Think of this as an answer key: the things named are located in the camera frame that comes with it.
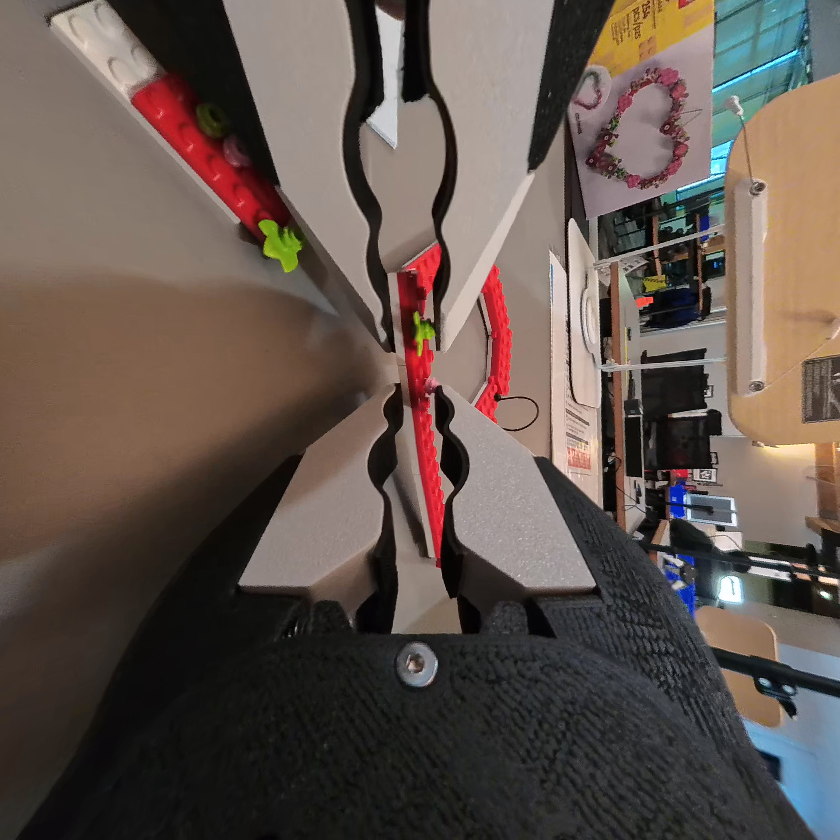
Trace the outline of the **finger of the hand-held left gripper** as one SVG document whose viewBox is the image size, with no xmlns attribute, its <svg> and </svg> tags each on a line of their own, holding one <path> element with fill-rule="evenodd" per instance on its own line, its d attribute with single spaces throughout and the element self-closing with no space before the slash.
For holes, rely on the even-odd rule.
<svg viewBox="0 0 840 840">
<path fill-rule="evenodd" d="M 409 99 L 427 96 L 444 131 L 434 198 L 437 348 L 464 326 L 532 184 L 529 162 L 555 2 L 406 2 Z"/>
<path fill-rule="evenodd" d="M 394 350 L 382 209 L 361 129 L 384 97 L 374 2 L 235 1 L 225 11 L 280 196 L 345 281 L 366 328 Z"/>
</svg>

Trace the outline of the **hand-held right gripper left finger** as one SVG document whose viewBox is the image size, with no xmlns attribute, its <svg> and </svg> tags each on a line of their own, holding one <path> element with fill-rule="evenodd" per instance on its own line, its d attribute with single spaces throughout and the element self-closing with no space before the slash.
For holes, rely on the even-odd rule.
<svg viewBox="0 0 840 840">
<path fill-rule="evenodd" d="M 391 632 L 398 589 L 384 484 L 403 425 L 398 384 L 306 448 L 239 578 L 255 594 L 337 602 L 362 632 Z"/>
</svg>

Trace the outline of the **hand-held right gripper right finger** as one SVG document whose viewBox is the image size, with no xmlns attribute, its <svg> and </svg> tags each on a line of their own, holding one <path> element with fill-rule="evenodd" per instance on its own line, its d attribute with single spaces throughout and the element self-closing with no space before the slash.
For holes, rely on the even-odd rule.
<svg viewBox="0 0 840 840">
<path fill-rule="evenodd" d="M 468 602 L 588 595 L 595 579 L 538 465 L 508 432 L 446 385 L 435 391 L 444 507 L 440 570 Z"/>
</svg>

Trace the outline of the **red white lego strip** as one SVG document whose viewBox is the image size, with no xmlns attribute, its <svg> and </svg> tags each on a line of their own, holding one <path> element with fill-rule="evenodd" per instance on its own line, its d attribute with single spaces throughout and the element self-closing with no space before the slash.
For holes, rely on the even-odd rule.
<svg viewBox="0 0 840 840">
<path fill-rule="evenodd" d="M 65 2 L 48 26 L 284 272 L 304 237 L 220 106 L 202 100 L 145 45 L 146 2 Z"/>
</svg>

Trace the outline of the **yellow lego box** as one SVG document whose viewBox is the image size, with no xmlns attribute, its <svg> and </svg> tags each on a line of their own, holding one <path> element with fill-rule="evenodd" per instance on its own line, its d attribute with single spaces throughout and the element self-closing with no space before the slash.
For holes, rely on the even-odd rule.
<svg viewBox="0 0 840 840">
<path fill-rule="evenodd" d="M 712 1 L 637 1 L 612 14 L 568 109 L 587 219 L 708 178 Z"/>
</svg>

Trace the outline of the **black computer monitor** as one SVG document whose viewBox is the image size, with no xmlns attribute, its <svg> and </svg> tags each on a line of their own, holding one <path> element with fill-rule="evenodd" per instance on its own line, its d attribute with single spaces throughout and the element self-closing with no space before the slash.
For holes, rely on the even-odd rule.
<svg viewBox="0 0 840 840">
<path fill-rule="evenodd" d="M 642 370 L 640 385 L 646 419 L 708 408 L 708 375 L 701 365 Z"/>
</svg>

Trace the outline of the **white flat device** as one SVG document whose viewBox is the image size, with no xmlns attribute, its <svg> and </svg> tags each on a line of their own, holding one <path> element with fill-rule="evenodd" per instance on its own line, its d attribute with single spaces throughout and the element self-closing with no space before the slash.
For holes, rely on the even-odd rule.
<svg viewBox="0 0 840 840">
<path fill-rule="evenodd" d="M 566 244 L 571 390 L 579 405 L 597 410 L 602 403 L 600 284 L 595 258 L 573 219 Z"/>
</svg>

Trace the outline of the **wooden folding tabletop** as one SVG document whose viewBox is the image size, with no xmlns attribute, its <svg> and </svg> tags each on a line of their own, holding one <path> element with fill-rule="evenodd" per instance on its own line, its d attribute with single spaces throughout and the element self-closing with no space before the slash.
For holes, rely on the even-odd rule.
<svg viewBox="0 0 840 840">
<path fill-rule="evenodd" d="M 788 91 L 725 174 L 728 413 L 763 445 L 839 440 L 839 76 Z"/>
</svg>

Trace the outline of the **red curved lego frame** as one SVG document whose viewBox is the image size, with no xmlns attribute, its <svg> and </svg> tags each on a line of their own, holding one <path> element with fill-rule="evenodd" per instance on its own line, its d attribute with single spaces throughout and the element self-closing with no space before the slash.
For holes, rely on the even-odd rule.
<svg viewBox="0 0 840 840">
<path fill-rule="evenodd" d="M 477 299 L 487 338 L 486 381 L 472 402 L 494 423 L 498 403 L 509 396 L 512 331 L 500 271 L 493 266 Z"/>
</svg>

